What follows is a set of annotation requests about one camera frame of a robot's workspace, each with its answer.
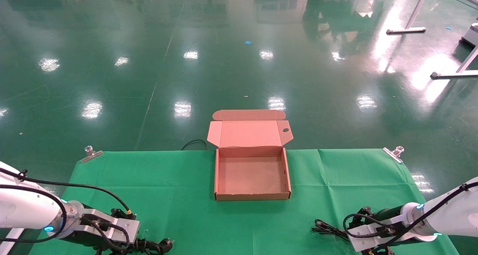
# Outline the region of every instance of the box lid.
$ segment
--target box lid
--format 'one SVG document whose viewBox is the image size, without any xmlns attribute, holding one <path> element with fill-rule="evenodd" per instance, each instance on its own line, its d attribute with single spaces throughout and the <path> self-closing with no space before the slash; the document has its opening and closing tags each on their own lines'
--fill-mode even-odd
<svg viewBox="0 0 478 255">
<path fill-rule="evenodd" d="M 283 146 L 293 138 L 285 113 L 278 110 L 220 110 L 213 119 L 208 141 L 219 148 Z"/>
</svg>

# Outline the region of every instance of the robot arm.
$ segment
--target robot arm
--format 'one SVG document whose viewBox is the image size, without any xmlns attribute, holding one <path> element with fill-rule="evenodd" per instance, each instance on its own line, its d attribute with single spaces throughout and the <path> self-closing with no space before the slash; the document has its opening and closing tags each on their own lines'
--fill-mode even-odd
<svg viewBox="0 0 478 255">
<path fill-rule="evenodd" d="M 62 184 L 107 192 L 125 206 L 126 214 L 120 209 L 112 209 L 109 215 L 78 201 L 66 202 L 36 182 L 53 184 L 25 177 L 24 172 L 0 162 L 0 228 L 43 229 L 49 235 L 42 240 L 0 241 L 38 243 L 59 238 L 91 246 L 97 250 L 97 254 L 105 250 L 112 250 L 112 254 L 126 254 L 150 249 L 162 255 L 173 247 L 169 239 L 163 239 L 160 243 L 137 239 L 140 222 L 126 204 L 110 191 L 81 184 Z"/>
<path fill-rule="evenodd" d="M 441 234 L 478 237 L 478 177 L 425 204 L 411 202 L 376 214 L 369 210 L 361 209 L 359 215 L 344 220 L 345 227 L 346 220 L 354 217 L 345 232 L 355 251 L 366 254 L 393 245 L 430 242 Z"/>
</svg>

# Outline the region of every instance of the green tablecloth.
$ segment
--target green tablecloth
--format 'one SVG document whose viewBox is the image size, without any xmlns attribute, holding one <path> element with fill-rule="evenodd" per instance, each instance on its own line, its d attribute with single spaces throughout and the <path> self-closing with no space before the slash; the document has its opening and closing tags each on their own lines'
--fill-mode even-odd
<svg viewBox="0 0 478 255">
<path fill-rule="evenodd" d="M 175 240 L 170 255 L 354 255 L 340 238 L 312 232 L 314 219 L 341 228 L 346 215 L 364 206 L 378 211 L 425 201 L 408 169 L 381 149 L 289 150 L 287 156 L 292 195 L 284 201 L 215 202 L 213 151 L 105 152 L 78 162 L 70 182 L 115 192 L 138 214 L 141 237 Z M 106 213 L 121 207 L 91 189 L 69 187 L 63 199 Z M 447 236 L 393 250 L 457 254 Z M 55 239 L 35 244 L 30 254 L 94 251 Z"/>
</svg>

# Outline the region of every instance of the black cable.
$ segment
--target black cable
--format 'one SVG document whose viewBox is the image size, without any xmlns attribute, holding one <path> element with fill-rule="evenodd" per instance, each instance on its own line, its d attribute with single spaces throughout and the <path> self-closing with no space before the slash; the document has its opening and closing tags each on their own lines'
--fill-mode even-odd
<svg viewBox="0 0 478 255">
<path fill-rule="evenodd" d="M 347 237 L 347 234 L 345 231 L 339 230 L 334 226 L 331 226 L 330 224 L 326 223 L 323 220 L 315 220 L 316 226 L 311 228 L 312 231 L 316 231 L 319 234 L 334 234 L 343 240 L 350 242 L 349 238 Z"/>
<path fill-rule="evenodd" d="M 63 228 L 65 228 L 66 218 L 67 218 L 66 209 L 65 209 L 65 206 L 63 205 L 63 203 L 60 200 L 58 200 L 58 198 L 55 197 L 54 195 L 50 194 L 49 192 L 45 192 L 45 191 L 42 191 L 42 190 L 39 190 L 39 189 L 33 189 L 33 188 L 30 188 L 30 187 L 22 187 L 22 186 L 16 186 L 16 185 L 0 184 L 0 189 L 17 189 L 17 190 L 24 190 L 24 191 L 27 191 L 27 192 L 34 192 L 34 193 L 37 193 L 37 194 L 44 195 L 44 196 L 52 199 L 53 201 L 55 201 L 56 204 L 58 204 L 58 206 L 61 209 L 62 218 L 63 218 L 63 222 L 62 222 L 60 228 L 58 229 L 58 231 L 56 231 L 56 233 L 54 233 L 53 235 L 51 235 L 47 238 L 37 239 L 37 240 L 17 239 L 17 238 L 0 238 L 0 241 L 17 242 L 17 243 L 41 243 L 41 242 L 45 242 L 45 241 L 48 241 L 48 240 L 51 240 L 51 239 L 55 238 L 56 236 L 58 236 L 63 231 Z"/>
<path fill-rule="evenodd" d="M 117 226 L 115 224 L 111 224 L 111 223 L 103 223 L 103 222 L 99 222 L 99 223 L 95 223 L 85 217 L 82 217 L 81 218 L 82 221 L 85 221 L 86 223 L 88 223 L 88 225 L 92 226 L 93 228 L 95 228 L 99 234 L 101 234 L 101 237 L 106 241 L 106 244 L 108 245 L 109 248 L 113 249 L 113 250 L 118 250 L 118 251 L 124 251 L 124 250 L 127 250 L 128 249 L 128 246 L 130 245 L 130 236 L 128 235 L 128 232 L 124 229 L 124 228 L 121 228 L 120 226 Z M 105 233 L 103 233 L 103 230 L 99 227 L 99 225 L 104 225 L 104 226 L 107 226 L 107 227 L 112 227 L 112 228 L 115 228 L 117 230 L 120 230 L 124 233 L 125 237 L 126 237 L 126 246 L 125 247 L 121 247 L 121 246 L 118 246 L 118 245 L 115 245 L 106 235 Z"/>
<path fill-rule="evenodd" d="M 105 222 L 95 223 L 85 217 L 83 217 L 82 220 L 86 221 L 90 226 L 95 228 L 101 234 L 101 237 L 106 241 L 106 244 L 108 245 L 108 247 L 112 250 L 126 251 L 126 253 L 130 251 L 138 251 L 141 253 L 146 253 L 147 255 L 163 255 L 164 253 L 167 253 L 172 248 L 172 243 L 169 241 L 169 239 L 163 239 L 161 243 L 157 243 L 153 241 L 147 241 L 146 239 L 136 238 L 136 240 L 133 243 L 130 243 L 128 232 L 121 226 L 118 226 L 112 223 L 105 223 Z M 121 245 L 115 245 L 103 233 L 103 230 L 101 230 L 100 226 L 115 228 L 123 232 L 123 234 L 126 237 L 125 246 L 122 247 Z"/>
<path fill-rule="evenodd" d="M 432 209 L 430 209 L 429 211 L 427 211 L 427 213 L 423 214 L 423 216 L 421 216 L 420 218 L 418 218 L 416 221 L 414 221 L 412 224 L 410 224 L 409 226 L 407 226 L 405 229 L 403 229 L 402 231 L 400 231 L 400 233 L 398 233 L 394 238 L 392 238 L 391 240 L 389 240 L 387 243 L 384 243 L 382 245 L 379 245 L 377 246 L 376 248 L 374 248 L 373 250 L 371 250 L 369 252 L 369 254 L 373 254 L 374 252 L 378 251 L 378 250 L 381 250 L 383 248 L 387 248 L 388 246 L 390 246 L 390 244 L 392 244 L 393 242 L 397 241 L 400 237 L 402 237 L 405 233 L 407 233 L 408 231 L 410 231 L 411 229 L 413 229 L 413 227 L 415 227 L 418 223 L 421 223 L 424 219 L 426 219 L 428 216 L 430 216 L 431 214 L 433 214 L 435 211 L 437 211 L 440 207 L 442 207 L 444 204 L 446 204 L 449 200 L 453 199 L 453 197 L 459 195 L 460 193 L 462 192 L 467 192 L 468 189 L 470 188 L 473 188 L 473 187 L 476 187 L 478 186 L 478 182 L 473 182 L 473 183 L 470 183 L 470 184 L 463 184 L 461 185 L 460 187 L 458 187 L 457 190 L 455 190 L 454 192 L 452 192 L 451 194 L 449 194 L 447 197 L 445 197 L 445 199 L 441 200 L 436 206 L 432 207 Z"/>
<path fill-rule="evenodd" d="M 195 140 L 191 140 L 189 141 L 188 143 L 186 143 L 182 148 L 181 150 L 184 150 L 187 146 L 189 146 L 191 143 L 194 143 L 194 142 L 198 142 L 198 141 L 201 141 L 202 143 L 204 143 L 204 150 L 208 150 L 208 144 L 206 143 L 206 141 L 202 140 L 202 139 L 195 139 Z"/>
<path fill-rule="evenodd" d="M 57 186 L 66 186 L 66 187 L 84 187 L 84 188 L 89 188 L 89 189 L 96 189 L 100 190 L 102 192 L 106 192 L 107 194 L 111 195 L 116 199 L 125 209 L 126 209 L 126 214 L 128 215 L 133 215 L 131 212 L 130 208 L 121 200 L 116 194 L 113 192 L 110 192 L 107 189 L 103 189 L 102 187 L 97 187 L 97 186 L 92 186 L 92 185 L 86 185 L 86 184 L 75 184 L 75 183 L 65 183 L 65 182 L 55 182 L 55 181 L 47 181 L 47 180 L 36 180 L 34 178 L 26 177 L 26 171 L 22 173 L 13 173 L 11 171 L 8 171 L 4 168 L 0 168 L 0 173 L 4 173 L 6 175 L 10 175 L 12 177 L 15 177 L 19 179 L 20 181 L 30 181 L 30 182 L 36 182 L 36 183 L 41 183 L 41 184 L 48 184 L 48 185 L 57 185 Z"/>
<path fill-rule="evenodd" d="M 343 226 L 344 226 L 344 231 L 354 237 L 354 238 L 371 238 L 371 237 L 376 237 L 376 236 L 380 236 L 380 233 L 377 232 L 377 233 L 370 233 L 370 234 L 363 234 L 363 235 L 358 235 L 358 234 L 353 234 L 351 232 L 348 231 L 347 229 L 347 220 L 350 219 L 351 217 L 360 217 L 360 218 L 364 218 L 366 220 L 369 220 L 369 221 L 372 221 L 373 223 L 377 223 L 378 225 L 384 227 L 384 228 L 389 228 L 389 229 L 392 229 L 394 230 L 395 228 L 393 228 L 393 226 L 390 226 L 388 224 L 384 224 L 384 223 L 381 223 L 380 221 L 377 221 L 376 219 L 374 218 L 371 218 L 367 215 L 364 215 L 364 214 L 358 214 L 358 213 L 354 213 L 354 214 L 350 214 L 348 215 L 347 217 L 345 217 L 344 221 L 343 221 Z"/>
</svg>

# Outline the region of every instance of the metal clip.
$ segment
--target metal clip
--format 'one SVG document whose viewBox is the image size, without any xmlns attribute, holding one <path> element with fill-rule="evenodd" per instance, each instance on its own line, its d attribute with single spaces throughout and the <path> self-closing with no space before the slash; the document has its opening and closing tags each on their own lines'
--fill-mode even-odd
<svg viewBox="0 0 478 255">
<path fill-rule="evenodd" d="M 397 161 L 399 164 L 403 163 L 403 161 L 399 158 L 401 153 L 405 151 L 405 148 L 402 146 L 396 147 L 393 151 L 389 150 L 388 148 L 383 148 L 385 153 L 387 153 L 390 157 L 392 157 L 395 161 Z"/>
<path fill-rule="evenodd" d="M 85 147 L 85 152 L 87 153 L 87 157 L 86 158 L 83 158 L 83 160 L 81 160 L 82 163 L 86 163 L 88 161 L 91 161 L 93 160 L 94 158 L 100 156 L 103 154 L 103 151 L 100 150 L 100 151 L 94 151 L 93 147 L 92 146 L 86 146 Z"/>
</svg>

